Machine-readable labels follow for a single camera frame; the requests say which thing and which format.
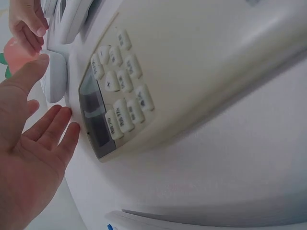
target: finger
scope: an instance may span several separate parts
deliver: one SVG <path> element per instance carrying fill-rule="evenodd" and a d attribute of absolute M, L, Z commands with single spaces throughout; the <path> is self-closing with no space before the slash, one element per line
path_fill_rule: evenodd
<path fill-rule="evenodd" d="M 21 15 L 21 19 L 36 36 L 42 37 L 45 35 L 46 29 L 42 21 L 35 14 L 32 6 L 29 6 L 24 10 Z"/>
<path fill-rule="evenodd" d="M 45 74 L 48 64 L 49 56 L 42 54 L 38 60 L 26 63 L 11 78 L 7 79 L 5 84 L 19 88 L 28 96 L 34 84 Z"/>
<path fill-rule="evenodd" d="M 32 33 L 29 28 L 26 28 L 26 27 L 23 28 L 23 31 L 24 31 L 24 35 L 25 35 L 26 39 L 28 40 L 28 42 L 34 48 L 36 53 L 39 53 L 39 51 L 42 49 L 42 46 L 37 41 L 36 35 L 34 33 Z"/>
<path fill-rule="evenodd" d="M 79 139 L 80 126 L 78 123 L 70 123 L 65 136 L 59 146 L 54 150 L 54 154 L 63 162 L 67 167 L 69 161 L 73 156 Z"/>
<path fill-rule="evenodd" d="M 28 101 L 28 110 L 29 110 L 28 117 L 31 117 L 38 109 L 39 109 L 39 102 L 37 100 Z"/>
<path fill-rule="evenodd" d="M 24 35 L 24 31 L 15 31 L 11 30 L 16 41 L 31 55 L 34 56 L 36 54 L 33 46 L 29 43 L 28 39 Z"/>
<path fill-rule="evenodd" d="M 36 35 L 35 35 L 35 37 L 36 37 L 36 40 L 38 41 L 38 43 L 42 46 L 44 44 L 44 39 L 42 37 L 38 37 Z"/>
<path fill-rule="evenodd" d="M 43 12 L 43 9 L 42 7 L 38 7 L 38 10 L 36 12 L 36 15 L 38 16 L 38 18 L 40 19 L 40 21 L 43 23 L 45 29 L 49 29 L 49 25 L 48 25 L 48 21 L 47 19 L 45 18 L 45 15 L 44 15 L 44 12 Z"/>
<path fill-rule="evenodd" d="M 39 121 L 25 131 L 23 135 L 33 141 L 38 141 L 38 139 L 40 139 L 46 132 L 61 108 L 62 106 L 59 104 L 53 106 Z"/>
<path fill-rule="evenodd" d="M 67 107 L 61 108 L 46 132 L 37 142 L 43 145 L 47 150 L 53 150 L 58 145 L 70 119 L 71 109 Z"/>

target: display screen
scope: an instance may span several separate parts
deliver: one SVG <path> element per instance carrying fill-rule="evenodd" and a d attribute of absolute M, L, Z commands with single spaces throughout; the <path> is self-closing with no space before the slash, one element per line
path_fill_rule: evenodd
<path fill-rule="evenodd" d="M 110 141 L 110 137 L 105 122 L 106 110 L 101 92 L 91 71 L 86 74 L 79 95 L 88 135 L 96 146 L 101 147 Z"/>

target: fingernail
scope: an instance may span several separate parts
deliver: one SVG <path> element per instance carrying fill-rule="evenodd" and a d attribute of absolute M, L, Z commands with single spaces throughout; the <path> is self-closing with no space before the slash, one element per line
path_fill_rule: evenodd
<path fill-rule="evenodd" d="M 44 27 L 40 27 L 37 31 L 37 36 L 42 37 L 46 33 L 46 29 Z"/>

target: wrist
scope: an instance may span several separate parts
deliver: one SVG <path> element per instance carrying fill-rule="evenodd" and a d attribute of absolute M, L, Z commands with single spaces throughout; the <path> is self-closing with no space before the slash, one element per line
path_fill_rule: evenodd
<path fill-rule="evenodd" d="M 7 190 L 7 186 L 0 179 L 0 229 L 22 230 L 26 227 L 23 218 L 22 212 Z"/>

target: white button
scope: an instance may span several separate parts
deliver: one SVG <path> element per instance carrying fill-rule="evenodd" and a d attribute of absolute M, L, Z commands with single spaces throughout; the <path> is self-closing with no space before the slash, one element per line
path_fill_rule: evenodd
<path fill-rule="evenodd" d="M 154 102 L 149 93 L 147 85 L 141 85 L 135 90 L 136 97 L 139 101 L 142 111 L 153 110 Z"/>
<path fill-rule="evenodd" d="M 98 56 L 100 63 L 103 65 L 107 65 L 110 59 L 109 50 L 111 46 L 101 46 L 98 48 Z"/>
<path fill-rule="evenodd" d="M 129 55 L 125 59 L 125 64 L 131 78 L 140 78 L 142 70 L 135 55 Z"/>
<path fill-rule="evenodd" d="M 131 48 L 132 44 L 126 30 L 119 30 L 117 32 L 117 38 L 122 49 L 129 50 Z"/>
<path fill-rule="evenodd" d="M 144 114 L 140 108 L 137 100 L 133 99 L 127 103 L 128 111 L 131 117 L 131 120 L 134 124 L 141 123 L 145 120 Z"/>
<path fill-rule="evenodd" d="M 104 68 L 100 64 L 99 57 L 96 53 L 93 54 L 91 58 L 91 65 L 96 80 L 102 79 L 105 74 Z"/>
<path fill-rule="evenodd" d="M 109 131 L 113 140 L 120 139 L 124 136 L 124 134 L 120 131 L 114 110 L 111 109 L 105 114 L 107 126 L 109 127 Z"/>
<path fill-rule="evenodd" d="M 120 86 L 116 77 L 116 73 L 114 71 L 109 71 L 106 74 L 106 82 L 105 82 L 106 91 L 119 91 Z"/>
<path fill-rule="evenodd" d="M 123 63 L 121 58 L 120 50 L 118 46 L 113 46 L 109 51 L 111 62 L 113 66 L 120 66 Z"/>
<path fill-rule="evenodd" d="M 117 79 L 119 81 L 120 88 L 123 92 L 131 92 L 133 90 L 131 79 L 126 70 L 118 71 Z"/>
<path fill-rule="evenodd" d="M 130 115 L 127 108 L 126 100 L 119 99 L 113 105 L 116 119 L 119 124 L 119 128 L 123 133 L 129 132 L 134 129 L 134 124 L 130 119 Z"/>

